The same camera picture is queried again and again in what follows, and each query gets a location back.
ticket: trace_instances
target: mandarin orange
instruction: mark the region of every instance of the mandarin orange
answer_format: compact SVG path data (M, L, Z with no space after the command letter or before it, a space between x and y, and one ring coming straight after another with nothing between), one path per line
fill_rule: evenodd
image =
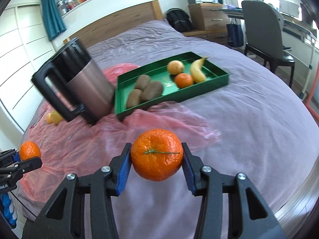
M194 84L193 78L191 75L187 73L180 73L174 78L174 82L176 83L179 89L183 89L185 87L189 87Z
M183 147L178 137L164 129L142 133L131 148L135 171L150 181L163 181L175 174L183 160Z
M25 161L36 156L41 157L41 151L36 143L26 141L20 147L19 156L22 161Z

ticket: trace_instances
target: purple bed sheet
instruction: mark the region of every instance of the purple bed sheet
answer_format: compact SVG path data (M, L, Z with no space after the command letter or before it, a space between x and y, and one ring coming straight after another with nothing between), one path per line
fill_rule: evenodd
M277 76L237 51L184 37L165 20L142 24L88 51L101 69L119 63L143 66L192 51L228 72L226 87L182 102L221 132L219 142L194 154L221 173L245 172L274 213L303 183L319 155L319 128L300 99ZM40 115L36 112L31 124ZM42 203L29 200L20 187L15 193L34 213L40 212ZM125 191L112 201L121 239L194 236L201 199L187 190L182 170L155 183L132 169ZM227 235L227 205L224 200L222 238ZM86 234L90 238L89 227Z

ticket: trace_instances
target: chair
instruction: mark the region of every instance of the chair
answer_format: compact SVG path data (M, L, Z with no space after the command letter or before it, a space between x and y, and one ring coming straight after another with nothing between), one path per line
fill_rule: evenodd
M241 3L244 13L247 44L244 55L250 51L267 62L275 73L278 66L291 67L289 87L292 86L295 61L282 44L283 17L270 5L259 0L245 0Z

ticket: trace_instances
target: silver bolt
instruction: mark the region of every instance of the silver bolt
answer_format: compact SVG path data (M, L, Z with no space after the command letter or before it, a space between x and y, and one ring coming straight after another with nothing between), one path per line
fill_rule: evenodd
M238 179L240 179L240 180L246 180L246 174L244 174L244 173L239 173L239 174L237 174L237 177L238 177Z
M211 172L212 168L210 166L205 165L202 167L202 170L203 170L203 172Z
M75 178L75 174L74 173L69 173L66 178L70 181L73 180Z
M111 167L109 167L109 166L103 166L102 168L101 168L101 171L102 172L109 172L111 170Z

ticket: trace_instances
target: kettle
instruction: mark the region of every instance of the kettle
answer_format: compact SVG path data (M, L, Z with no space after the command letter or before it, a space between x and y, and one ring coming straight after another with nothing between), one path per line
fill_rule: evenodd
M73 110L58 98L46 78L73 106ZM95 125L113 107L114 86L104 77L79 38L70 40L59 49L33 74L31 81L68 122L81 115L89 124Z

